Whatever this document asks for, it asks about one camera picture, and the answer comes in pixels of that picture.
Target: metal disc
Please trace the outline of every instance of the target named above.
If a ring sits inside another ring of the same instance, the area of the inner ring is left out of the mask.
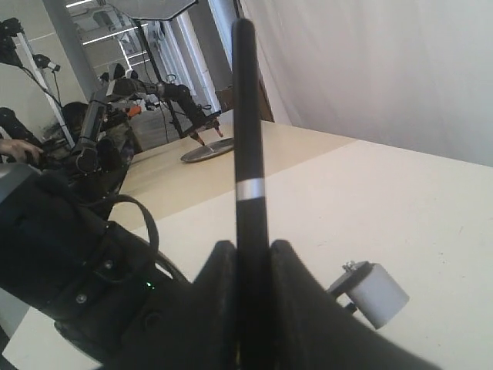
[[[185,163],[200,162],[228,153],[233,150],[233,148],[233,138],[222,139],[188,152],[181,157],[181,160]]]

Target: white curtain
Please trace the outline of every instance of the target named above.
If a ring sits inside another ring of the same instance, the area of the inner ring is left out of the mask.
[[[277,121],[493,166],[493,0],[242,0]]]

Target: person's hand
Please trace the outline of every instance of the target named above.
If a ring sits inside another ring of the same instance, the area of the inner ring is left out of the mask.
[[[31,153],[35,163],[39,163],[39,156],[43,151],[24,140],[0,139],[0,154],[13,156],[17,162],[25,162],[27,159],[26,153]]]

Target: table surface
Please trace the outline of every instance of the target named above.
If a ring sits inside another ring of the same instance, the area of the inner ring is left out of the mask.
[[[493,368],[493,169],[271,123],[263,134],[271,239],[288,239],[324,287],[346,261],[383,264],[411,300],[381,335],[446,369]],[[179,163],[192,144],[136,158],[123,188],[189,279],[235,238],[232,154]],[[112,216],[146,235],[131,212]],[[33,309],[4,355],[20,370],[96,367]]]

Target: screw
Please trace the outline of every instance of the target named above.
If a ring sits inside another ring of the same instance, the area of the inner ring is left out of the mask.
[[[107,261],[105,262],[105,269],[106,269],[106,270],[111,270],[112,268],[113,268],[113,261],[111,261],[111,260],[107,260]]]
[[[77,301],[77,303],[83,304],[87,301],[87,295],[79,294],[75,300]]]
[[[352,271],[355,271],[356,270],[356,262],[354,261],[349,261],[349,262],[346,262],[345,264],[342,265],[342,268],[346,271],[346,272],[352,272]]]

